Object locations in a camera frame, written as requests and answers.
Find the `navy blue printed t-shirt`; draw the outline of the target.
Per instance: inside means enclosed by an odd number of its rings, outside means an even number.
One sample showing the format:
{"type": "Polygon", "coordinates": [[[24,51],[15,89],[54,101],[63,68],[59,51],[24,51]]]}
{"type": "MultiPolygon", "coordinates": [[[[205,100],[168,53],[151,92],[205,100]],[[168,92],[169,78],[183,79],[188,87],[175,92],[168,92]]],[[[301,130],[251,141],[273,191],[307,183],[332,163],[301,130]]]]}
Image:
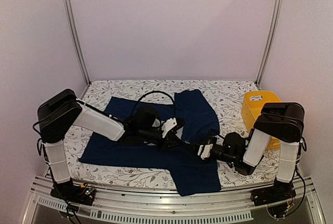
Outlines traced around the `navy blue printed t-shirt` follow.
{"type": "MultiPolygon", "coordinates": [[[[113,97],[104,112],[121,120],[143,106],[153,107],[163,121],[173,115],[185,120],[182,140],[201,144],[204,138],[220,131],[216,112],[200,90],[175,93],[173,104],[135,103],[133,100],[113,97]]],[[[123,146],[93,133],[79,162],[100,166],[166,169],[170,172],[181,196],[196,193],[219,192],[221,184],[215,159],[204,162],[184,147],[159,152],[156,146],[123,146]]]]}

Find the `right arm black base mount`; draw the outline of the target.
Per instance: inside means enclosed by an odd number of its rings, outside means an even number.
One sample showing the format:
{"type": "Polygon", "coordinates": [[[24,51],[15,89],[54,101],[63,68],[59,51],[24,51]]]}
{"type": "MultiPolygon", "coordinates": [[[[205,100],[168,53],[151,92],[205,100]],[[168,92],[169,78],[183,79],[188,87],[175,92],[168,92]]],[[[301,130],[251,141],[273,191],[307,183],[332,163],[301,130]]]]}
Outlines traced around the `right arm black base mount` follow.
{"type": "Polygon", "coordinates": [[[272,186],[251,191],[250,200],[255,206],[261,206],[291,199],[296,196],[292,182],[274,180],[272,186]]]}

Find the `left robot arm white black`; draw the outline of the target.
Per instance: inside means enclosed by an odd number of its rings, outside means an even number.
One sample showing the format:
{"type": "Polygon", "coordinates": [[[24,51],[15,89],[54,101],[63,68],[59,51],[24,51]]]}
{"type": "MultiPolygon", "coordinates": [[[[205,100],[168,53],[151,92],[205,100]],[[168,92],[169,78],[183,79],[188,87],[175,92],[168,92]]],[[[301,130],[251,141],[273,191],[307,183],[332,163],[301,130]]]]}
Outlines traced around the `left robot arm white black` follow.
{"type": "Polygon", "coordinates": [[[65,151],[66,138],[74,129],[98,134],[107,140],[133,146],[150,144],[159,150],[181,145],[181,131],[185,120],[175,114],[162,120],[153,107],[134,108],[128,118],[121,120],[79,99],[72,89],[65,89],[51,97],[37,109],[38,133],[57,191],[66,200],[77,196],[72,185],[65,151]]]}

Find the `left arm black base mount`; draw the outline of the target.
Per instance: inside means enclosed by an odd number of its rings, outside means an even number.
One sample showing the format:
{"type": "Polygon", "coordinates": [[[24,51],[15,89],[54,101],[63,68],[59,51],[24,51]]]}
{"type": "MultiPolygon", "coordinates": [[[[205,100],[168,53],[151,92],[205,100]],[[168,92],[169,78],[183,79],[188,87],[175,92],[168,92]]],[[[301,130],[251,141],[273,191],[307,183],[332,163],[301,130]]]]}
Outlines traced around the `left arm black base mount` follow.
{"type": "Polygon", "coordinates": [[[87,183],[75,185],[71,180],[64,183],[53,183],[50,192],[52,197],[61,199],[66,203],[78,203],[82,205],[92,206],[95,199],[96,188],[88,186],[87,183]]]}

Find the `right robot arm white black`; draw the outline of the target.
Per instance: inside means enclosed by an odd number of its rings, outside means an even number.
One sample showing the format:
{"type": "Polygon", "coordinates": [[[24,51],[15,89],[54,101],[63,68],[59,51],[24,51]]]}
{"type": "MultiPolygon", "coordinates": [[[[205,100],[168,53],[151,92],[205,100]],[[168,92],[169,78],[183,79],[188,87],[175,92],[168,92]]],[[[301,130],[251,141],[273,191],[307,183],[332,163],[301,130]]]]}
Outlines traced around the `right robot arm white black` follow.
{"type": "Polygon", "coordinates": [[[289,193],[300,152],[305,110],[295,102],[265,103],[247,138],[228,133],[222,144],[189,144],[189,150],[202,160],[216,159],[227,163],[241,175],[251,175],[262,159],[270,140],[280,143],[278,171],[269,190],[273,201],[289,193]]]}

